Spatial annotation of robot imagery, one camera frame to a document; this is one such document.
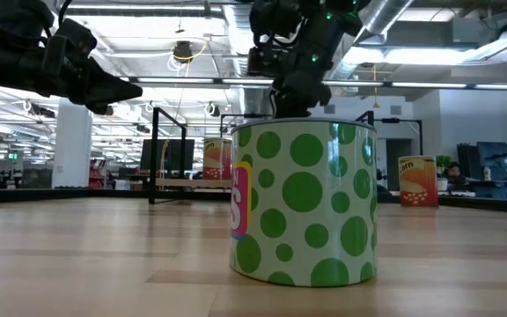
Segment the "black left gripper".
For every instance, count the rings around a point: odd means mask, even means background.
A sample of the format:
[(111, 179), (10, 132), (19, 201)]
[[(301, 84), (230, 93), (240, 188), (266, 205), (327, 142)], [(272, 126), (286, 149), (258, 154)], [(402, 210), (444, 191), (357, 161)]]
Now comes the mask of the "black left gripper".
[(66, 97), (97, 115), (113, 115), (110, 103), (143, 95), (139, 85), (107, 73), (94, 59), (87, 63), (87, 57), (66, 55), (65, 39), (57, 34), (47, 38), (43, 47), (31, 41), (20, 50), (19, 88)]

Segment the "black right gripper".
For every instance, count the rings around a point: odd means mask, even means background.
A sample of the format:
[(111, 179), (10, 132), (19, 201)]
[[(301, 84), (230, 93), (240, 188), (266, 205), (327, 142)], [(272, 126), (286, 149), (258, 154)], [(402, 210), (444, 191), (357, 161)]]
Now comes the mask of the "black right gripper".
[(331, 90), (323, 83), (323, 77), (331, 68), (332, 56), (325, 49), (293, 48), (289, 51), (273, 82), (272, 117), (309, 117), (309, 108), (327, 105)]

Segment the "green polka dot can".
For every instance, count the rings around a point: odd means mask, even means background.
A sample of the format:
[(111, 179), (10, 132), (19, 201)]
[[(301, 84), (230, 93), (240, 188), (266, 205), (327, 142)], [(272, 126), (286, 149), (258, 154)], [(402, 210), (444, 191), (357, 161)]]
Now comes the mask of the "green polka dot can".
[(250, 122), (231, 136), (231, 269), (316, 288), (377, 275), (374, 127), (288, 118)]

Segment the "red yellow corn can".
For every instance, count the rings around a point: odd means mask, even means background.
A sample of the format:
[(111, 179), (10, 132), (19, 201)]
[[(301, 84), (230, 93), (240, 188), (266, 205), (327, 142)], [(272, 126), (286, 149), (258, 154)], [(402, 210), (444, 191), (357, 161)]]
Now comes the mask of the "red yellow corn can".
[(202, 173), (205, 180), (227, 181), (231, 178), (231, 140), (204, 140)]
[(437, 208), (437, 165), (432, 156), (398, 158), (402, 207)]

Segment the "white building pillar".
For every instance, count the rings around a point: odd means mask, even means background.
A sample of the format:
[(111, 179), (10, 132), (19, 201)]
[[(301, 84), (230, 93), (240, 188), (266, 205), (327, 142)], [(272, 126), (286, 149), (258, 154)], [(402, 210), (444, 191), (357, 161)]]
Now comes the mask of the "white building pillar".
[(88, 186), (92, 119), (92, 113), (85, 106), (60, 99), (56, 118), (53, 188)]

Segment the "long ceiling strip light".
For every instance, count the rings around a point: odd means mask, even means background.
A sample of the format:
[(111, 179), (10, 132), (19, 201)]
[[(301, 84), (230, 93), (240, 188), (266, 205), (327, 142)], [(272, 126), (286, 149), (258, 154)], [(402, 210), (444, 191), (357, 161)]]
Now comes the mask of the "long ceiling strip light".
[[(243, 85), (269, 86), (272, 79), (266, 78), (226, 78), (226, 77), (120, 77), (121, 80), (140, 85)], [(323, 81), (324, 85), (333, 87), (381, 87), (385, 83), (377, 81)]]
[(384, 87), (388, 87), (388, 88), (435, 89), (435, 90), (507, 91), (507, 84), (388, 82), (388, 83), (384, 83)]

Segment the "red storage rack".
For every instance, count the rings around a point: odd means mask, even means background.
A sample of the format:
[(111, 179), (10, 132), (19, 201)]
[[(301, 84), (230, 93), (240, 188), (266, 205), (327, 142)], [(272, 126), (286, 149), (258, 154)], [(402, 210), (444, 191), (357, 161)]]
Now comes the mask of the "red storage rack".
[(94, 158), (90, 161), (88, 187), (91, 189), (103, 189), (107, 180), (107, 162), (104, 159)]

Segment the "black computer monitor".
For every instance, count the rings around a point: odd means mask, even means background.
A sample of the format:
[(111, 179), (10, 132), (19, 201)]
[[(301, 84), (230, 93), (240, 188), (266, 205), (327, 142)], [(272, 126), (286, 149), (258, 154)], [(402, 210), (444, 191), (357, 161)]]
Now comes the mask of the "black computer monitor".
[(478, 142), (477, 149), (482, 168), (489, 169), (493, 181), (507, 178), (507, 143)]
[[(156, 167), (159, 170), (161, 162), (164, 162), (163, 170), (184, 171), (193, 169), (195, 141), (186, 139), (182, 142), (180, 139), (158, 139), (157, 154), (155, 157)], [(151, 169), (152, 139), (143, 141), (141, 151), (140, 166), (141, 170)]]
[(482, 169), (480, 166), (478, 147), (471, 144), (458, 144), (457, 154), (460, 172), (467, 178), (480, 179)]

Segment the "dark grey door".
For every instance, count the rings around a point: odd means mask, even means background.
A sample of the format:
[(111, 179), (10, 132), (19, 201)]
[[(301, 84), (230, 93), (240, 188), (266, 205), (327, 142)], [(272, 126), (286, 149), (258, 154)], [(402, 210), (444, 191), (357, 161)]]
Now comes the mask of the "dark grey door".
[(387, 188), (392, 191), (400, 190), (399, 158), (412, 154), (410, 139), (386, 140), (386, 175)]

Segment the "green potted plant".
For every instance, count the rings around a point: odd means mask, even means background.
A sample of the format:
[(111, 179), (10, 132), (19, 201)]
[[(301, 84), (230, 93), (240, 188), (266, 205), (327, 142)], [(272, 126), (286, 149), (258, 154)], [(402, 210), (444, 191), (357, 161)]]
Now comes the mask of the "green potted plant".
[(437, 155), (436, 156), (436, 166), (437, 166), (437, 177), (439, 179), (446, 179), (448, 175), (448, 170), (450, 168), (452, 159), (447, 155)]

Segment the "person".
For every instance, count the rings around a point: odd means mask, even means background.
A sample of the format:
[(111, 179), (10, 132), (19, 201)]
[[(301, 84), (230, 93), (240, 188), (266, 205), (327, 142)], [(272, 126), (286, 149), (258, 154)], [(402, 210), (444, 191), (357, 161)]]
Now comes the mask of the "person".
[(460, 165), (457, 162), (450, 163), (445, 170), (445, 178), (448, 180), (448, 183), (452, 185), (462, 185), (467, 181), (466, 177), (461, 174)]

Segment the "dark office desk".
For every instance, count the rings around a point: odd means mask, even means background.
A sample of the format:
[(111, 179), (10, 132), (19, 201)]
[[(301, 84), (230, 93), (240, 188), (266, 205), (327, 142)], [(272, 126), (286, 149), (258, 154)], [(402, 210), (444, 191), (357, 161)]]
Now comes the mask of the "dark office desk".
[(472, 181), (467, 182), (477, 198), (507, 200), (507, 181)]

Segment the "silver ventilation duct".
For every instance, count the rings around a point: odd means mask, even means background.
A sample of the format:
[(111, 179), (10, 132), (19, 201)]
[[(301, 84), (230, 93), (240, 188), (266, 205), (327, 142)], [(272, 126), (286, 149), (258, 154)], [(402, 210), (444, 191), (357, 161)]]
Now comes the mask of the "silver ventilation duct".
[[(227, 33), (229, 37), (234, 77), (250, 77), (247, 74), (247, 56), (254, 46), (254, 35), (250, 28), (250, 10), (252, 5), (237, 2), (225, 4), (223, 12), (227, 21)], [(239, 104), (245, 114), (272, 114), (272, 107), (268, 99), (268, 88), (263, 86), (240, 86)]]
[(371, 0), (363, 9), (361, 20), (363, 25), (356, 30), (355, 35), (345, 34), (342, 38), (338, 51), (342, 53), (342, 59), (337, 59), (337, 64), (329, 73), (330, 80), (348, 80), (355, 72), (358, 65), (370, 63), (371, 58), (367, 55), (370, 50), (359, 48), (357, 45), (366, 40), (374, 40), (378, 44), (384, 44), (387, 31), (400, 18), (402, 13), (410, 7), (415, 0)]

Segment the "wooden shelf with black frame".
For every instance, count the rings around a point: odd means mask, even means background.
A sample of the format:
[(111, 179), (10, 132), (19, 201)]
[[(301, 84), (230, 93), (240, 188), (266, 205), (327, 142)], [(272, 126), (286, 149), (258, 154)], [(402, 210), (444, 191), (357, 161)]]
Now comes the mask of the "wooden shelf with black frame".
[[(158, 151), (158, 128), (159, 128), (159, 116), (163, 115), (170, 123), (175, 125), (180, 129), (180, 169), (179, 179), (160, 179), (157, 175), (157, 165), (156, 165), (156, 157)], [(186, 159), (186, 143), (187, 143), (187, 124), (178, 122), (175, 118), (169, 115), (164, 109), (161, 107), (153, 107), (152, 108), (152, 128), (151, 128), (151, 155), (150, 155), (150, 169), (148, 176), (148, 187), (144, 190), (146, 193), (146, 198), (148, 204), (155, 204), (157, 199), (180, 199), (178, 195), (175, 194), (162, 194), (158, 193), (157, 186), (169, 187), (169, 188), (178, 188), (181, 193), (185, 191), (186, 188), (228, 188), (231, 186), (230, 181), (210, 181), (210, 180), (185, 180), (184, 176), (184, 167), (185, 167), (185, 159)]]

